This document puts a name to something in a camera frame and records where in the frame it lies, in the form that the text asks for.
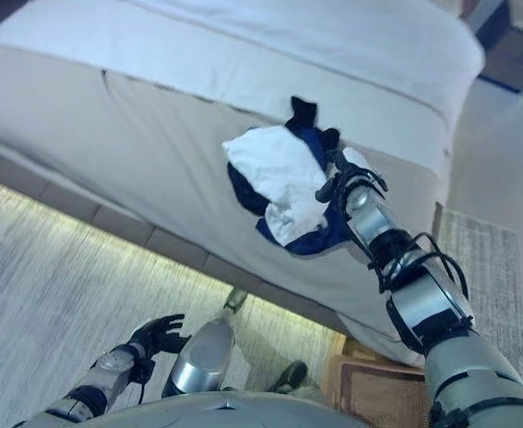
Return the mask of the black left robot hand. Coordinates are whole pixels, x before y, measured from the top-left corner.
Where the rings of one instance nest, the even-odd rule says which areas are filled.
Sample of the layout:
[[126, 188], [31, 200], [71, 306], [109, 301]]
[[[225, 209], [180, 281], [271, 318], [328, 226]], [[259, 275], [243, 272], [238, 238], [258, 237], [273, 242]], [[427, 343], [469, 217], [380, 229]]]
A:
[[174, 314], [149, 320], [138, 327], [128, 340], [128, 344], [144, 350], [144, 356], [166, 352], [179, 354], [191, 336], [182, 336], [185, 314]]

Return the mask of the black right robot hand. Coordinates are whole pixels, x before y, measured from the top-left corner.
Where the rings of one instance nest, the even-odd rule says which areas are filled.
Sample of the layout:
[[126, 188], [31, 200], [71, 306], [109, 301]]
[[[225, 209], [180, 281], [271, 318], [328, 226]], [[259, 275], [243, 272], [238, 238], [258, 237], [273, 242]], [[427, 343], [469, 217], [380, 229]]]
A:
[[363, 185], [370, 187], [380, 197], [388, 190], [385, 180], [367, 164], [358, 151], [347, 147], [347, 153], [339, 148], [340, 133], [329, 128], [321, 131], [320, 141], [325, 159], [332, 164], [332, 174], [325, 184], [315, 192], [319, 202], [330, 202], [338, 189], [346, 185]]

